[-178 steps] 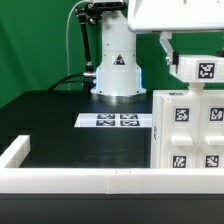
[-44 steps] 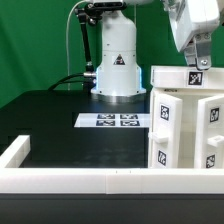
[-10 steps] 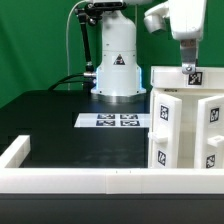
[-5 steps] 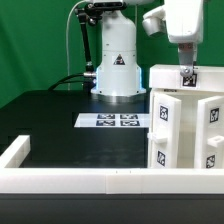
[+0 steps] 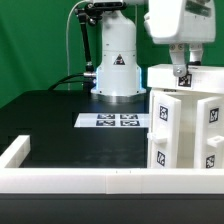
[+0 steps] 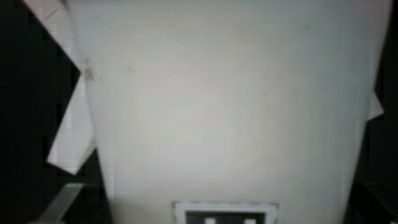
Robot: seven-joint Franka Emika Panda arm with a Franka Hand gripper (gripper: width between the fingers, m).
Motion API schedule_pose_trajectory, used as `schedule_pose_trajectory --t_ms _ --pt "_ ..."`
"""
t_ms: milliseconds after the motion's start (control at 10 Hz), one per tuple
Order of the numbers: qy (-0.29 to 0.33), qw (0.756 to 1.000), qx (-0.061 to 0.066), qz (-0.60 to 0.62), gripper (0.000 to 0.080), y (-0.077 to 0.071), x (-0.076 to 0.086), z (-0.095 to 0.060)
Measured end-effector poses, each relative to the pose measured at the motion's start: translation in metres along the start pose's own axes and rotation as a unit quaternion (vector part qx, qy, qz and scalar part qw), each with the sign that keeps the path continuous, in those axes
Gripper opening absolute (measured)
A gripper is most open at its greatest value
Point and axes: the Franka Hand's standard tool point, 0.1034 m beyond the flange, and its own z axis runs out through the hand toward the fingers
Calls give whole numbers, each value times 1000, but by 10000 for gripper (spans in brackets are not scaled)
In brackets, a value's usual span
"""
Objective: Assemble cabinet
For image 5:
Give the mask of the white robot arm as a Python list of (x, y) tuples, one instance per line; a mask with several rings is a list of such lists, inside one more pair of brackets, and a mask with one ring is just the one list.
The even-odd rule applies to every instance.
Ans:
[(89, 0), (89, 19), (102, 22), (102, 61), (91, 90), (96, 98), (128, 101), (145, 93), (136, 61), (136, 25), (122, 14), (130, 5), (148, 6), (144, 27), (154, 43), (170, 46), (176, 77), (187, 74), (186, 47), (190, 61), (199, 62), (202, 45), (215, 40), (214, 0)]

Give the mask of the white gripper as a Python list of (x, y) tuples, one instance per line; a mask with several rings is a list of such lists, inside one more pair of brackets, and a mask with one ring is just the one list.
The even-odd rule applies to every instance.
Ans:
[(187, 74), (185, 45), (189, 45), (190, 65), (201, 65), (203, 44), (216, 36), (214, 0), (148, 0), (144, 25), (156, 44), (170, 44), (173, 75)]

